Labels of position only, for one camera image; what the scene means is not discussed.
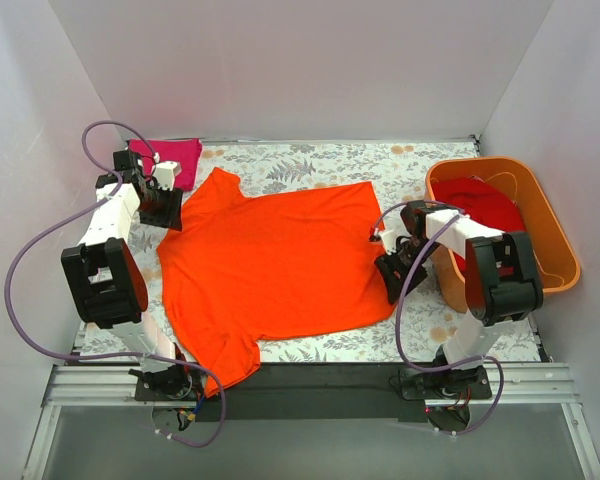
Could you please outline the orange t-shirt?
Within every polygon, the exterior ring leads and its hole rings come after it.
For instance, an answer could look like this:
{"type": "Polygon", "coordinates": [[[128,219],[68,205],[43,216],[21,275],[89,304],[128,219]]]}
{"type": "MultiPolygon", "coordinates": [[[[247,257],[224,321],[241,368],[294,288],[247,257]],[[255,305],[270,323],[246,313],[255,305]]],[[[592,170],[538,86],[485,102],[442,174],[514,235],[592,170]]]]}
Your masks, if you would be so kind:
{"type": "Polygon", "coordinates": [[[259,342],[374,325],[392,314],[369,241],[368,182],[247,197],[215,169],[158,246],[162,303],[179,343],[211,371],[205,392],[261,364],[259,342]]]}

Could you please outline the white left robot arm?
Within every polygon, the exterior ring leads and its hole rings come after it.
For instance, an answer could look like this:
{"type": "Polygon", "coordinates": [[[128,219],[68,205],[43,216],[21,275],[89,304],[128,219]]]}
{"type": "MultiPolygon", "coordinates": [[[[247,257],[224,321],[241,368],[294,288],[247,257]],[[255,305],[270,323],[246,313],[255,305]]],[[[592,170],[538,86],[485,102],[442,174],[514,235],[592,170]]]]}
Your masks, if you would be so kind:
{"type": "Polygon", "coordinates": [[[77,246],[66,248],[61,264],[81,320],[117,337],[137,352],[131,370],[143,386],[171,399],[188,396],[194,381],[185,356],[149,313],[146,282],[128,245],[132,221],[182,229],[183,191],[175,186],[180,164],[159,162],[146,175],[141,156],[113,154],[114,171],[98,177],[95,209],[77,246]]]}

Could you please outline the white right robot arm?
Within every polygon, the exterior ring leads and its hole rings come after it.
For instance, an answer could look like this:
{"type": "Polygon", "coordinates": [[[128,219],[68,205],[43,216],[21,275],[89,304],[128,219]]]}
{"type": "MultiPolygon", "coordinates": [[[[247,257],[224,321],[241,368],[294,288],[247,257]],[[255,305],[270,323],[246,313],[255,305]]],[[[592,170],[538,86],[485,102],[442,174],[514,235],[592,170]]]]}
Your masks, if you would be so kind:
{"type": "Polygon", "coordinates": [[[468,402],[491,395],[488,353],[504,330],[543,303],[543,286],[528,233],[473,220],[463,209],[433,200],[397,204],[407,230],[399,235],[375,222],[370,241],[383,246],[374,264],[389,304],[401,313],[407,295],[427,277],[424,263],[446,248],[465,264],[466,313],[430,363],[406,361],[390,384],[406,400],[468,402]]]}

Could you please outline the folded magenta t-shirt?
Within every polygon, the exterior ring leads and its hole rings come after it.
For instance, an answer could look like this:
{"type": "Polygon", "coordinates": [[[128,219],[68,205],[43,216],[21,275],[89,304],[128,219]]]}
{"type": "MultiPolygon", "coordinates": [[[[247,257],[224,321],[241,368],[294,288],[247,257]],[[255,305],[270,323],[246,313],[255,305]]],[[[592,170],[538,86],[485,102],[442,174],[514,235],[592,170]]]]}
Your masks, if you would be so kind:
{"type": "MultiPolygon", "coordinates": [[[[187,140],[150,140],[150,145],[159,154],[160,160],[174,161],[181,171],[175,177],[175,187],[185,192],[192,191],[195,184],[198,161],[202,153],[202,144],[198,139],[187,140]]],[[[142,157],[143,171],[148,176],[153,168],[153,155],[146,144],[139,139],[129,142],[129,149],[142,157]]]]}

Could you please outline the floral patterned tablecloth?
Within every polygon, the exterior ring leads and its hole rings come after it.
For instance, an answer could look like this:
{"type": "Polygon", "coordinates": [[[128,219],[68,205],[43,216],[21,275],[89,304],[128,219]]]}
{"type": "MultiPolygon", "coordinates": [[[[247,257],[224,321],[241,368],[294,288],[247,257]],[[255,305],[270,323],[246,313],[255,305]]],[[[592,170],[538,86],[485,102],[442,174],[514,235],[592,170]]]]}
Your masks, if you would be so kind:
{"type": "MultiPolygon", "coordinates": [[[[245,196],[300,191],[371,181],[380,210],[424,196],[425,175],[446,159],[478,157],[471,141],[434,143],[206,143],[195,186],[217,167],[237,175],[245,196]]],[[[131,250],[147,283],[150,312],[176,340],[161,303],[162,278],[155,248],[166,230],[134,221],[131,250]]],[[[411,361],[429,361],[456,330],[462,315],[448,307],[431,262],[428,278],[410,294],[401,316],[403,348],[411,361]]],[[[374,326],[286,341],[260,341],[263,362],[394,362],[400,357],[394,339],[394,315],[374,326]]],[[[502,334],[489,354],[500,362],[540,361],[539,338],[528,320],[502,334]]],[[[80,327],[74,352],[96,355],[126,350],[119,339],[96,326],[80,327]]]]}

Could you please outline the red t-shirt in basket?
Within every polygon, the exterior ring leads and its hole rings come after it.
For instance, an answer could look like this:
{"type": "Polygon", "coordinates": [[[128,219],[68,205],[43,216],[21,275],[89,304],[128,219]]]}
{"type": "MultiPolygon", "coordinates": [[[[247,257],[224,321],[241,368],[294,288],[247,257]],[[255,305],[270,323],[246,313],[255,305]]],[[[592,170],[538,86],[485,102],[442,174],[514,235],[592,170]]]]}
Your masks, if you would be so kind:
{"type": "Polygon", "coordinates": [[[462,208],[473,220],[505,232],[525,231],[523,218],[505,194],[475,178],[455,178],[432,184],[436,200],[462,208]]]}

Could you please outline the orange plastic basket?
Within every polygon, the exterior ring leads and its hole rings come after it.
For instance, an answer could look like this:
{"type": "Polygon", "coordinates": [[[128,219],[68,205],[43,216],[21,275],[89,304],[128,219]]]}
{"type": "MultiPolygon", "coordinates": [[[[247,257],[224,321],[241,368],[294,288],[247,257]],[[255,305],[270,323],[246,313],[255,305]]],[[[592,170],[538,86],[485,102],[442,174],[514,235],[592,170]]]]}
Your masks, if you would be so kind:
{"type": "Polygon", "coordinates": [[[509,157],[441,161],[426,176],[426,196],[436,200],[432,184],[455,178],[475,178],[505,194],[517,206],[531,238],[546,298],[576,285],[580,264],[532,170],[509,157]]]}

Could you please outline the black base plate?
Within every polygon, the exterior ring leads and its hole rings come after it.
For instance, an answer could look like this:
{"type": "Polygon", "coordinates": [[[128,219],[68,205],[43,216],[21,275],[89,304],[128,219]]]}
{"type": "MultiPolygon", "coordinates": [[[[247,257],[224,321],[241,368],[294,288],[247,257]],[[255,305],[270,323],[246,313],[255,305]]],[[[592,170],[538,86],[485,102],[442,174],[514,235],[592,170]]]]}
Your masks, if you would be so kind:
{"type": "Polygon", "coordinates": [[[265,363],[228,388],[228,420],[396,419],[424,423],[427,400],[489,400],[486,371],[426,376],[399,363],[265,363]]]}

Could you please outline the aluminium frame rail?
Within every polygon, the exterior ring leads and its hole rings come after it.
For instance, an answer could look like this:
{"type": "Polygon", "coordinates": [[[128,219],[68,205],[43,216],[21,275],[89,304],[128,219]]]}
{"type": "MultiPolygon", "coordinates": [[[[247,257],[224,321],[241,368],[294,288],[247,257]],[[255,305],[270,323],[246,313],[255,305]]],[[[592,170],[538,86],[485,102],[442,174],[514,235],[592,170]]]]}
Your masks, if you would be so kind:
{"type": "Polygon", "coordinates": [[[488,367],[470,400],[392,363],[270,363],[225,402],[174,400],[125,364],[51,373],[27,479],[600,479],[567,365],[488,367]]]}

